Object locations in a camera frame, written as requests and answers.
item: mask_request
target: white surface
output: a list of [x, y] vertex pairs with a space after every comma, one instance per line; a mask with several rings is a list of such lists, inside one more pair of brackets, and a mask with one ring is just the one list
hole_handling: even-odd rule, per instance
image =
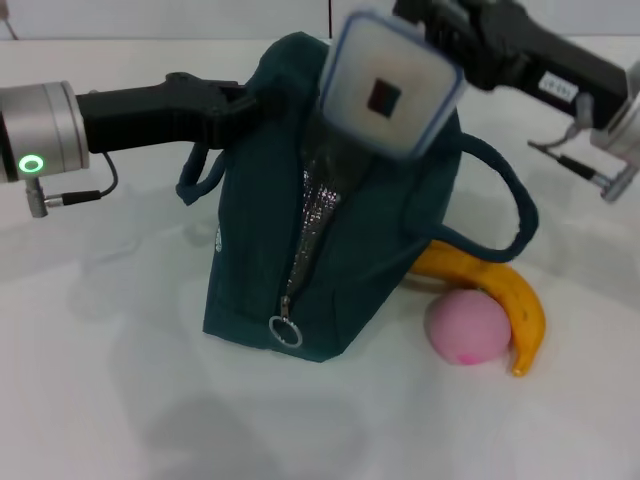
[[[20, 38], [326, 38], [327, 0], [9, 0]], [[0, 38], [9, 39], [4, 25]]]
[[[640, 52], [640, 39], [583, 43], [623, 64]], [[174, 70], [244, 80], [267, 46], [2, 44], [16, 67], [0, 84], [67, 78], [83, 92]], [[445, 365], [422, 333], [431, 297], [406, 289], [322, 365], [205, 336], [216, 197], [186, 208], [175, 196], [187, 145], [122, 152], [113, 197], [44, 220], [30, 219], [22, 185], [0, 188], [2, 478], [639, 478], [640, 187], [611, 208], [529, 150], [528, 138], [553, 138], [566, 119], [519, 94], [470, 91], [460, 111], [540, 207], [540, 232], [516, 262], [549, 322], [528, 377], [509, 376], [506, 359]], [[106, 185], [102, 160], [93, 164], [47, 189]], [[506, 242], [515, 218], [498, 185], [465, 159], [447, 223]]]
[[[573, 35], [640, 34], [637, 0], [517, 0], [546, 28]], [[334, 34], [342, 19], [359, 5], [391, 12], [395, 0], [333, 0]]]

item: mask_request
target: yellow banana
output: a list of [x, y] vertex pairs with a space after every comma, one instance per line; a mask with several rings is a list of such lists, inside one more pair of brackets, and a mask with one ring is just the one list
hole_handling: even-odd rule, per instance
[[516, 349], [511, 372], [516, 377], [527, 374], [544, 338], [546, 321], [538, 296], [518, 272], [508, 265], [479, 260], [438, 241], [431, 243], [410, 272], [472, 285], [493, 297], [511, 322]]

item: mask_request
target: robotic arm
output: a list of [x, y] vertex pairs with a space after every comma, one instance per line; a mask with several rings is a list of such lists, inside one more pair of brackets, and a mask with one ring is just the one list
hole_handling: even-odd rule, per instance
[[[574, 117], [563, 139], [531, 144], [615, 201], [640, 169], [640, 66], [625, 72], [542, 29], [512, 0], [397, 0], [394, 14], [425, 25], [426, 40], [482, 90], [508, 86]], [[75, 96], [68, 83], [0, 90], [0, 183], [26, 180], [34, 217], [47, 206], [96, 200], [46, 197], [38, 178], [88, 168], [89, 152], [174, 141], [225, 148], [277, 114], [276, 92], [248, 95], [235, 82], [184, 73], [154, 86]], [[627, 163], [613, 179], [551, 152], [591, 129], [592, 144]]]
[[[397, 0], [394, 13], [424, 23], [426, 39], [481, 90], [516, 88], [575, 118], [564, 138], [529, 142], [615, 202], [640, 169], [640, 63], [629, 72], [537, 25], [512, 0]], [[591, 143], [627, 163], [607, 178], [552, 148], [592, 130]]]

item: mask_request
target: silver zipper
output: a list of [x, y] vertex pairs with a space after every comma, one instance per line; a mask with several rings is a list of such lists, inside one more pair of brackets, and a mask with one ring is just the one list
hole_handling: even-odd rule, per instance
[[[307, 130], [307, 149], [303, 149], [302, 222], [293, 265], [289, 272], [285, 295], [280, 299], [280, 315], [269, 319], [273, 336], [289, 348], [302, 345], [302, 333], [289, 318], [291, 298], [304, 284], [313, 263], [316, 247], [331, 217], [344, 199], [362, 180], [368, 170], [370, 155], [353, 149], [342, 150], [343, 141], [327, 130], [321, 114], [312, 115]], [[287, 342], [279, 331], [286, 326], [295, 334], [295, 342]]]

